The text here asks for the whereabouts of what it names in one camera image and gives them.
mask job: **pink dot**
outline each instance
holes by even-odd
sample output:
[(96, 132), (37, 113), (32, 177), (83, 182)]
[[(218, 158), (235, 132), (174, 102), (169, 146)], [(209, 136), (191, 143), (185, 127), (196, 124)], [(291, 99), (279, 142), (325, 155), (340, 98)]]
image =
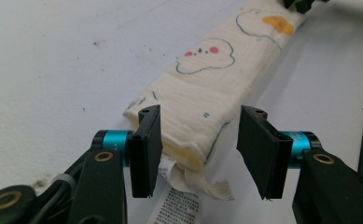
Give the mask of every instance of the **pink dot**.
[(218, 53), (219, 52), (219, 49), (217, 47), (211, 47), (210, 48), (210, 52), (212, 52), (212, 53)]
[(184, 54), (184, 56), (189, 57), (192, 56), (192, 54), (193, 54), (192, 51), (188, 51), (187, 53)]

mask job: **white cloth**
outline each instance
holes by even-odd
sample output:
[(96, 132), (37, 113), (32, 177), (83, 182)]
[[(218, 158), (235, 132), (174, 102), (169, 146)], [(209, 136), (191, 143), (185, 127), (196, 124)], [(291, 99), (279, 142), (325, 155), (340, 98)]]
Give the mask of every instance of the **white cloth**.
[(168, 170), (169, 175), (172, 169), (181, 174), (178, 182), (186, 183), (182, 189), (232, 199), (226, 182), (207, 184), (203, 168), (218, 148), (218, 137), (237, 117), (240, 105), (303, 18), (275, 0), (247, 4), (187, 51), (126, 109), (124, 116), (136, 125), (139, 110), (161, 105), (163, 153), (178, 164)]

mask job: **teal band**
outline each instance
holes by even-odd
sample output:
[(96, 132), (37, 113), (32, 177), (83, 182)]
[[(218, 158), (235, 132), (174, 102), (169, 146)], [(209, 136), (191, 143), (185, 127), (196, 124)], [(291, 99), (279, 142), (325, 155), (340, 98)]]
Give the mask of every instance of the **teal band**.
[(302, 160), (302, 151), (311, 150), (310, 141), (303, 132), (281, 132), (294, 140), (289, 157), (288, 168), (299, 169)]
[(120, 152), (122, 157), (123, 167), (129, 166), (129, 158), (126, 153), (126, 141), (129, 131), (125, 130), (108, 130), (105, 133), (105, 139), (103, 140), (102, 148), (111, 148)]

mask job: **white table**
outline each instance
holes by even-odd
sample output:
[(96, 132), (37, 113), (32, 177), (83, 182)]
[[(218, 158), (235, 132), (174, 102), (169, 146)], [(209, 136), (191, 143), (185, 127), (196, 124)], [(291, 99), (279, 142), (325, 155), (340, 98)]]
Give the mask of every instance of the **white table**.
[[(133, 97), (176, 57), (215, 30), (241, 0), (0, 1), (0, 189), (41, 192), (102, 129), (129, 129)], [(278, 130), (307, 130), (356, 169), (363, 127), (363, 16), (316, 6), (247, 104)], [(262, 201), (235, 149), (210, 174), (227, 178), (232, 202), (202, 196), (202, 223), (292, 223), (299, 171), (284, 199)], [(145, 223), (154, 198), (133, 199), (130, 223)]]

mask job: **brass screw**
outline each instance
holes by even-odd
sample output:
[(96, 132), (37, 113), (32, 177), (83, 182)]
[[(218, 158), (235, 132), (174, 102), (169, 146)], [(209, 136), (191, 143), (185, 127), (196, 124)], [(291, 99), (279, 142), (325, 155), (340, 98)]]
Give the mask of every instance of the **brass screw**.
[(100, 152), (94, 156), (94, 159), (96, 161), (109, 161), (112, 159), (113, 156), (114, 154), (112, 154), (111, 152)]
[(0, 194), (0, 210), (8, 208), (21, 198), (21, 192), (17, 190)]
[(313, 157), (324, 164), (332, 164), (335, 162), (335, 160), (333, 160), (331, 157), (325, 155), (325, 154), (314, 154)]

